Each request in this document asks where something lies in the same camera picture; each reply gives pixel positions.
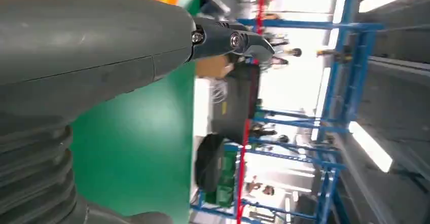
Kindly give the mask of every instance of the black bellows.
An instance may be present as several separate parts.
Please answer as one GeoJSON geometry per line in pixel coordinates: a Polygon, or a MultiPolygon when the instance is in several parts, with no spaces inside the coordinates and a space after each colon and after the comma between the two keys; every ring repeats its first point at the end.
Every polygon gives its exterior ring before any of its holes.
{"type": "Polygon", "coordinates": [[[77,201],[70,126],[0,141],[0,223],[58,223],[77,201]]]}

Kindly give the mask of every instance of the black bag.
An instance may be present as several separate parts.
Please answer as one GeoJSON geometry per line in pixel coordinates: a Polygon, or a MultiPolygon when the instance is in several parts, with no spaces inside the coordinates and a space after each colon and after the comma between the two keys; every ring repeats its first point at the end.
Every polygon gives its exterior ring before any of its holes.
{"type": "Polygon", "coordinates": [[[205,192],[217,190],[224,161],[224,137],[208,134],[197,149],[194,176],[197,186],[205,192]]]}

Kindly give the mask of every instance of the gray panel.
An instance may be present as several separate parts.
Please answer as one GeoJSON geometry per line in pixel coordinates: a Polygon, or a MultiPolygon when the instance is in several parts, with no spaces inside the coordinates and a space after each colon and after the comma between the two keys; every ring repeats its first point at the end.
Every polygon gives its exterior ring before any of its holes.
{"type": "Polygon", "coordinates": [[[0,0],[0,85],[180,49],[194,21],[155,0],[0,0]]]}

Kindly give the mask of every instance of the green container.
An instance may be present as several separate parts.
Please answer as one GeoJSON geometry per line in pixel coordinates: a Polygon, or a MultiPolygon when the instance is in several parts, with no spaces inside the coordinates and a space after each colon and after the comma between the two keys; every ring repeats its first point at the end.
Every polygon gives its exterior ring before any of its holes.
{"type": "Polygon", "coordinates": [[[204,201],[209,204],[217,204],[217,192],[206,193],[204,196],[204,201]]]}
{"type": "Polygon", "coordinates": [[[217,204],[221,207],[231,207],[233,204],[234,187],[218,186],[217,188],[217,204]]]}
{"type": "Polygon", "coordinates": [[[223,175],[234,175],[237,152],[224,152],[223,175]]]}

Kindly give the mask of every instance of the cardboard box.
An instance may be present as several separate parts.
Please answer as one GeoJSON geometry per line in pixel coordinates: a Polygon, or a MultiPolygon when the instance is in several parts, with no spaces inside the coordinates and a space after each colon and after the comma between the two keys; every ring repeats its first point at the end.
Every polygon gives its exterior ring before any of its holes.
{"type": "Polygon", "coordinates": [[[222,79],[233,69],[225,55],[204,58],[197,61],[196,76],[222,79]]]}

